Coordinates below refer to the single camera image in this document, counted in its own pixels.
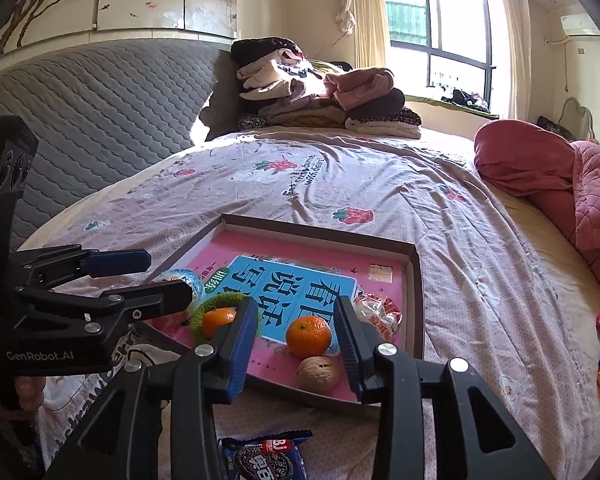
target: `beige curtain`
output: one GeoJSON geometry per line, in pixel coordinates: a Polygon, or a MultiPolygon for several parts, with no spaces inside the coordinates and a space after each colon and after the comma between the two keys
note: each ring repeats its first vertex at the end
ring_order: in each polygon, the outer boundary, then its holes
{"type": "Polygon", "coordinates": [[[526,121],[531,99],[531,17],[529,0],[502,0],[510,50],[509,119],[526,121]]]}
{"type": "Polygon", "coordinates": [[[345,32],[355,27],[356,67],[386,66],[386,55],[390,47],[389,25],[384,0],[340,0],[342,11],[336,17],[340,29],[345,32]],[[353,4],[355,18],[347,27],[345,11],[353,4]]]}

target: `green cloth on window sill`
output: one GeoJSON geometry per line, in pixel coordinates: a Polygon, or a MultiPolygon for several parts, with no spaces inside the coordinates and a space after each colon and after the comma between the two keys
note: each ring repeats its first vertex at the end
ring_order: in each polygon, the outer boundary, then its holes
{"type": "Polygon", "coordinates": [[[443,108],[448,108],[449,110],[455,110],[456,112],[465,112],[467,114],[477,115],[478,117],[484,117],[485,119],[499,119],[500,116],[498,114],[487,114],[485,112],[481,112],[479,110],[474,110],[473,108],[467,108],[466,106],[457,105],[456,103],[446,103],[444,101],[439,101],[437,99],[432,99],[430,97],[419,97],[416,95],[404,95],[407,102],[411,101],[412,103],[426,103],[431,106],[442,106],[443,108]]]}

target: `tangerine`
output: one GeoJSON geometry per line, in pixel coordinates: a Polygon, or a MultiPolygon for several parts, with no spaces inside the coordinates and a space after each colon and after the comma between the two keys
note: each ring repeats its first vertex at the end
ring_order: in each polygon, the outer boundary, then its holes
{"type": "Polygon", "coordinates": [[[331,344],[331,329],[321,317],[302,316],[289,325],[285,338],[289,351],[296,357],[318,357],[331,344]]]}
{"type": "Polygon", "coordinates": [[[211,339],[220,325],[234,322],[235,310],[229,307],[210,310],[202,317],[202,335],[211,339]]]}

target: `gray quilted headboard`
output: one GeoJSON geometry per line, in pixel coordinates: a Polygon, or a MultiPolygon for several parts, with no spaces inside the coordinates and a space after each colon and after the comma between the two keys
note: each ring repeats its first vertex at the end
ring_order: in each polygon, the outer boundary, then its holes
{"type": "Polygon", "coordinates": [[[207,139],[235,130],[237,67],[228,45],[117,40],[45,54],[0,72],[0,115],[22,117],[40,146],[11,245],[81,198],[207,139]]]}

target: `green label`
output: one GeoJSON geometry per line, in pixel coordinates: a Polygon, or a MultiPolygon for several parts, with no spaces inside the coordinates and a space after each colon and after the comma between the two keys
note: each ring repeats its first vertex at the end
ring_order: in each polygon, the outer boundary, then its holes
{"type": "Polygon", "coordinates": [[[216,272],[214,272],[205,282],[205,294],[210,294],[216,290],[218,285],[220,285],[220,282],[222,282],[222,280],[224,280],[228,275],[229,267],[220,267],[218,270],[216,270],[216,272]]]}

